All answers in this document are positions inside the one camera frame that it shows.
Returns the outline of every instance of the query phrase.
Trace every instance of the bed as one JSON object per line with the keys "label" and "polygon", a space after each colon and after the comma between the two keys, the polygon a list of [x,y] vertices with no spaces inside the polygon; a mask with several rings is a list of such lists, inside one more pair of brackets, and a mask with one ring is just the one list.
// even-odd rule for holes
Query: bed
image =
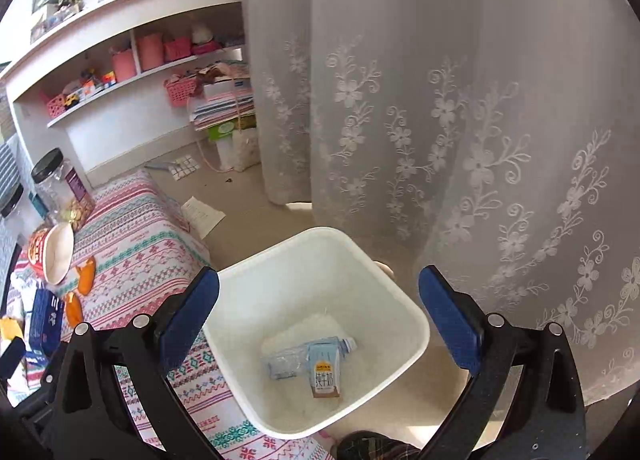
{"label": "bed", "polygon": [[[159,190],[151,176],[138,171],[95,192],[97,206],[88,223],[76,234],[72,264],[94,255],[94,287],[82,299],[84,319],[96,329],[126,325],[139,313],[153,313],[162,301],[188,286],[200,269],[209,265],[209,251],[191,236],[180,206]],[[29,275],[21,259],[15,273]],[[78,276],[71,271],[52,288],[63,295],[75,289]],[[8,305],[17,293],[10,289]],[[62,338],[71,329],[63,324]],[[40,385],[42,369],[28,366],[31,391]],[[159,446],[125,368],[118,369],[122,393],[142,438]],[[246,419],[220,373],[200,333],[190,353],[168,379],[204,435],[224,458],[232,460],[327,460],[330,455],[313,438],[284,441],[263,435]],[[12,393],[24,398],[28,393]]]}

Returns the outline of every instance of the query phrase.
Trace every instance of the paper sheet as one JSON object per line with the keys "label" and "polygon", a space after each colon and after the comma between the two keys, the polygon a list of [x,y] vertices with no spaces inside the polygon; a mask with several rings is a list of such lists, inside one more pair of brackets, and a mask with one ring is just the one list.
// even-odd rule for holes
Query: paper sheet
{"label": "paper sheet", "polygon": [[182,212],[189,223],[198,231],[200,239],[204,239],[226,216],[225,213],[215,210],[193,196],[182,206]]}

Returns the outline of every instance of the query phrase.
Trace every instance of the stacked paper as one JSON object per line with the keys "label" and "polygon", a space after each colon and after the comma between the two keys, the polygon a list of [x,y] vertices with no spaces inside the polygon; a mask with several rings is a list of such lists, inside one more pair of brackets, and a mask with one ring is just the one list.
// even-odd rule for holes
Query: stacked paper
{"label": "stacked paper", "polygon": [[239,115],[254,114],[254,90],[251,79],[222,77],[204,86],[204,98],[189,102],[189,117],[196,131],[218,125]]}

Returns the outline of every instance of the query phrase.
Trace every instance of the pink basket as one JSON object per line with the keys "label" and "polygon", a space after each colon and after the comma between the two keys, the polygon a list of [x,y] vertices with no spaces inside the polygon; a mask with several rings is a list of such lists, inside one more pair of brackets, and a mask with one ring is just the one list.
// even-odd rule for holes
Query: pink basket
{"label": "pink basket", "polygon": [[138,40],[138,55],[143,72],[162,65],[164,63],[162,34],[151,34]]}
{"label": "pink basket", "polygon": [[191,93],[196,89],[196,76],[183,77],[179,80],[174,80],[173,82],[166,80],[164,82],[164,89],[169,95],[169,102],[172,106],[186,106]]}
{"label": "pink basket", "polygon": [[116,74],[117,82],[123,82],[136,76],[136,64],[133,62],[133,51],[131,49],[111,56],[111,63],[113,64],[113,72]]}
{"label": "pink basket", "polygon": [[49,110],[49,116],[52,119],[59,117],[65,112],[65,96],[63,94],[56,95],[49,102],[47,102],[47,109]]}
{"label": "pink basket", "polygon": [[204,43],[202,45],[193,45],[193,48],[191,48],[191,52],[194,55],[203,55],[221,49],[222,45],[220,43],[218,43],[217,41],[209,41],[208,43]]}
{"label": "pink basket", "polygon": [[180,37],[175,41],[164,43],[164,58],[167,62],[184,59],[191,55],[191,38]]}

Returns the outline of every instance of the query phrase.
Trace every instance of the screw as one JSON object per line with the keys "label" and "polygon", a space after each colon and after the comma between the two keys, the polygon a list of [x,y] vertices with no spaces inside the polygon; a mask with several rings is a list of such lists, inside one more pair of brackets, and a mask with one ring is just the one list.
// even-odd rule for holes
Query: screw
{"label": "screw", "polygon": [[502,325],[504,325],[504,317],[502,317],[500,314],[489,314],[489,317],[487,317],[486,320],[489,321],[489,324],[491,326],[494,326],[496,328],[500,328]]}
{"label": "screw", "polygon": [[551,323],[549,325],[549,331],[553,335],[562,335],[562,327],[558,323]]}
{"label": "screw", "polygon": [[88,329],[89,325],[87,323],[80,323],[78,326],[76,326],[75,332],[77,335],[84,335],[86,334]]}
{"label": "screw", "polygon": [[144,328],[149,324],[149,321],[149,316],[146,314],[136,315],[133,319],[133,326],[135,326],[136,328]]}

